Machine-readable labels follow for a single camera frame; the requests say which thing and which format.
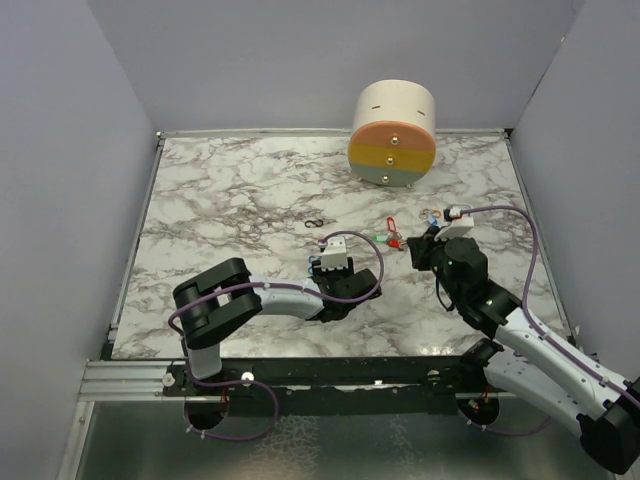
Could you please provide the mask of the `blue tagged key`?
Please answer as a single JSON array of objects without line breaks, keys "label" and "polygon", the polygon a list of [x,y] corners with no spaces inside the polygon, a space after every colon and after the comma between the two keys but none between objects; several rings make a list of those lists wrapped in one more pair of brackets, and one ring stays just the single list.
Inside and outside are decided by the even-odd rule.
[{"label": "blue tagged key", "polygon": [[424,214],[424,221],[427,225],[433,226],[435,223],[435,218],[430,212],[427,212]]}]

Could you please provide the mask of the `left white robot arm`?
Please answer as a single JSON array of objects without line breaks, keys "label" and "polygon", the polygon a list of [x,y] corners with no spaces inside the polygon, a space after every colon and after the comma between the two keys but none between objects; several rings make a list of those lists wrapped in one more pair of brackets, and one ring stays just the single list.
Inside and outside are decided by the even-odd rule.
[{"label": "left white robot arm", "polygon": [[381,294],[380,278],[369,269],[356,271],[352,258],[333,271],[322,270],[315,260],[311,275],[298,281],[253,275],[243,259],[231,258],[173,290],[176,311],[168,323],[181,336],[189,364],[186,382],[206,395],[220,385],[222,341],[253,317],[339,321]]}]

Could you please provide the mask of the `red tagged key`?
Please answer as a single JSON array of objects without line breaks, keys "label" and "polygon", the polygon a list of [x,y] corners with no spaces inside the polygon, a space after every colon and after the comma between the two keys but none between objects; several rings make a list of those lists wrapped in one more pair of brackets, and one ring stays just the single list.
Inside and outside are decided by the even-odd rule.
[{"label": "red tagged key", "polygon": [[390,239],[387,241],[387,245],[390,248],[394,248],[397,250],[403,250],[404,249],[404,244],[401,240],[397,240],[397,239]]}]

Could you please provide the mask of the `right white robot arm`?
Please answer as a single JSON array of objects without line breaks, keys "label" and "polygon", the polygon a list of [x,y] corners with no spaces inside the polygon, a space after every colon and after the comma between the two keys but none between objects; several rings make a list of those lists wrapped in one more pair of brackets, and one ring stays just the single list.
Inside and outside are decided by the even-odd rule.
[{"label": "right white robot arm", "polygon": [[459,367],[461,383],[513,393],[562,423],[601,467],[627,473],[639,458],[639,383],[587,356],[490,279],[488,259],[466,237],[433,230],[407,241],[418,271],[436,278],[450,310],[484,334]]}]

